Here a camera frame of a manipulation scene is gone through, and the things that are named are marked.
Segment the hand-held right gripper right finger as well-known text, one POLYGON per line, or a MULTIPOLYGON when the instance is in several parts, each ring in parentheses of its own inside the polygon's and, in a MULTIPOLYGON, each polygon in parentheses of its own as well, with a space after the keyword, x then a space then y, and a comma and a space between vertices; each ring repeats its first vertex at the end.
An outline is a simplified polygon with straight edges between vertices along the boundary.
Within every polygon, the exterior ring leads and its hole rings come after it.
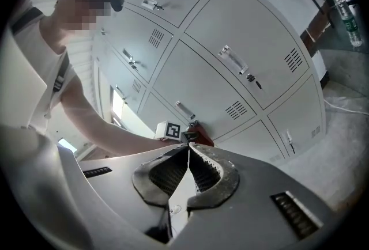
POLYGON ((192 153, 238 172, 235 192, 220 206, 196 209, 172 250, 338 250, 344 217, 316 194, 266 162, 191 144, 192 153))

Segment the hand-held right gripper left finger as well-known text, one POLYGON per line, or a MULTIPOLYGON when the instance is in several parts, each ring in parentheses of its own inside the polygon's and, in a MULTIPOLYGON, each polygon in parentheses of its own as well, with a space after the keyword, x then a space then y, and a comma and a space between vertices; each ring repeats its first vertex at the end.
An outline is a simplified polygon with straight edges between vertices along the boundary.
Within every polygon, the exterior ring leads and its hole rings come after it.
POLYGON ((95 250, 190 250, 186 232, 172 236, 169 199, 187 171, 188 146, 83 161, 97 201, 89 217, 95 250))

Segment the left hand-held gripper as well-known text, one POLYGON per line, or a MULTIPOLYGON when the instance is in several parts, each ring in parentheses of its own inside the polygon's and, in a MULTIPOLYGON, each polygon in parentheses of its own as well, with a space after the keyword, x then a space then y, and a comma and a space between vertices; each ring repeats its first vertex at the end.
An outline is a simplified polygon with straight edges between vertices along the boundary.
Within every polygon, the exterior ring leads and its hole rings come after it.
POLYGON ((162 142, 195 142, 199 138, 197 131, 185 131, 181 133, 181 126, 170 121, 163 121, 157 125, 155 139, 162 142))

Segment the red-brown cleaning cloth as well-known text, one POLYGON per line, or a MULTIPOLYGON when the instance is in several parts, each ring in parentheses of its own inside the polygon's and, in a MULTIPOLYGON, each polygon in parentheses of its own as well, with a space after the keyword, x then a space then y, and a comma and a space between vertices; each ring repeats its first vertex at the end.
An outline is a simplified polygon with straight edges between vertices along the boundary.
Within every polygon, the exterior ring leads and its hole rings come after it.
POLYGON ((190 142, 214 147, 214 142, 200 123, 189 127, 187 132, 191 133, 190 142))

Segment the grey metal locker cabinet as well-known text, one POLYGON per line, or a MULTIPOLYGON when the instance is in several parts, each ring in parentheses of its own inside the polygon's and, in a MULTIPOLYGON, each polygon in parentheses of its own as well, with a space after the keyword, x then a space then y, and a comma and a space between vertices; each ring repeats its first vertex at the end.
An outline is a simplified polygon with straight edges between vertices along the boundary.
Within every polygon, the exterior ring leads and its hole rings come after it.
POLYGON ((311 56, 267 0, 125 0, 120 12, 102 20, 92 54, 123 102, 154 133, 163 121, 179 124, 181 133, 199 123, 187 121, 153 88, 180 40, 255 112, 211 138, 217 147, 279 166, 325 136, 323 94, 311 56))

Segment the person's left forearm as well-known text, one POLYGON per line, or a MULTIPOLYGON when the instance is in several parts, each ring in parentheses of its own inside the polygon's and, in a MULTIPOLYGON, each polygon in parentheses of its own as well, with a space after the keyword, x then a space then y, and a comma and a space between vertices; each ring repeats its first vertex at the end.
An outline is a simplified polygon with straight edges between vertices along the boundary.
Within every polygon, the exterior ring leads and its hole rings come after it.
POLYGON ((83 121, 86 137, 99 148, 118 156, 128 156, 179 144, 172 139, 162 141, 133 134, 112 123, 107 123, 96 112, 86 116, 83 121))

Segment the person's white shirt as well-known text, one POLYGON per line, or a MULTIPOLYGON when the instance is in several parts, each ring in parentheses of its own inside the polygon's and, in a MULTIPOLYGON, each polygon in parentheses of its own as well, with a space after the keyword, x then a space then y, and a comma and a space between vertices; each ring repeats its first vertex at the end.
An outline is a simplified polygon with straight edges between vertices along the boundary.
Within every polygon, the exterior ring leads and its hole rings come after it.
POLYGON ((43 39, 39 28, 43 17, 44 14, 30 0, 21 0, 9 20, 17 45, 47 85, 29 123, 30 128, 41 134, 47 131, 51 110, 60 102, 65 88, 76 75, 67 50, 56 54, 43 39))

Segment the black metal chair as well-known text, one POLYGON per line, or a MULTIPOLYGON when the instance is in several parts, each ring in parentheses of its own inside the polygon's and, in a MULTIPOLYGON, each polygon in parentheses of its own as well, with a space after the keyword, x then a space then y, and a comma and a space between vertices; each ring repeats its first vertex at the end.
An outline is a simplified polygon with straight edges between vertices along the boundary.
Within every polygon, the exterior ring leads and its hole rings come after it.
POLYGON ((332 18, 330 16, 330 12, 332 10, 332 7, 328 6, 328 8, 326 10, 323 10, 322 6, 319 5, 319 3, 316 0, 312 0, 312 2, 314 3, 314 5, 318 8, 318 11, 323 15, 326 16, 330 26, 335 29, 336 26, 334 24, 334 22, 332 21, 332 18))

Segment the clear plastic water bottle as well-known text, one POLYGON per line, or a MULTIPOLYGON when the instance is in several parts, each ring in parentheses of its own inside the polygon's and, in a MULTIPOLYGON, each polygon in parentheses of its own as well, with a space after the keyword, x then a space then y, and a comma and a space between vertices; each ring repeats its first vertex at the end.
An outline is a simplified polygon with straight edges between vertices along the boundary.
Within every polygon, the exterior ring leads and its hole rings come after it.
POLYGON ((353 47, 360 47, 363 44, 362 37, 349 5, 345 0, 334 0, 334 3, 345 25, 351 45, 353 47))

